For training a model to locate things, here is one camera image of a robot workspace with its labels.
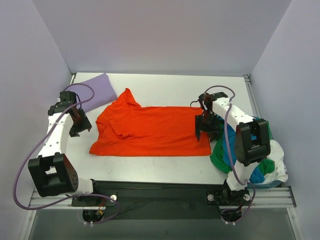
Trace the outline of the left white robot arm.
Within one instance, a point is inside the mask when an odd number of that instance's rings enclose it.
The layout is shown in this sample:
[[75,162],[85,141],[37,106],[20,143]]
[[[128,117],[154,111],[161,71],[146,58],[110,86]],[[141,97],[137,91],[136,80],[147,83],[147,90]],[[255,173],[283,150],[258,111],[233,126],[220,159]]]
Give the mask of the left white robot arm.
[[101,193],[94,189],[91,179],[83,179],[66,155],[68,138],[79,137],[83,131],[90,131],[92,125],[84,110],[73,106],[77,94],[62,91],[60,101],[48,110],[48,133],[38,156],[28,161],[28,170],[41,197],[62,194],[83,194],[83,200],[90,206],[101,201]]

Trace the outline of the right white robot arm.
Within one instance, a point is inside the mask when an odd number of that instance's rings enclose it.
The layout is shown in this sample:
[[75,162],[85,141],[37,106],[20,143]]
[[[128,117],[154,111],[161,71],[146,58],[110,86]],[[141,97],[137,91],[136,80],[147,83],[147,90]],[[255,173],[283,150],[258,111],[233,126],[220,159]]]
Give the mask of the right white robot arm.
[[243,112],[231,103],[232,99],[224,92],[201,94],[197,100],[202,109],[201,115],[195,116],[195,136],[199,141],[201,133],[214,138],[219,130],[220,119],[224,122],[224,136],[228,157],[232,157],[228,126],[235,131],[234,154],[235,163],[230,159],[232,172],[228,174],[225,188],[221,192],[222,200],[233,204],[240,197],[239,191],[247,187],[249,179],[257,167],[271,152],[268,123],[264,119],[256,119]]

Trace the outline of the orange t shirt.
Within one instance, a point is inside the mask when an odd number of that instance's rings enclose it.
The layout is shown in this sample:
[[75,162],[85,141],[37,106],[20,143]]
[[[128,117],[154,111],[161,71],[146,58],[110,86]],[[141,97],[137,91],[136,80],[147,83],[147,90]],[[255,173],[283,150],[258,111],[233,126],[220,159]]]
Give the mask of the orange t shirt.
[[98,138],[89,152],[115,157],[208,156],[208,135],[195,135],[195,117],[201,113],[187,106],[142,107],[127,88],[97,117]]

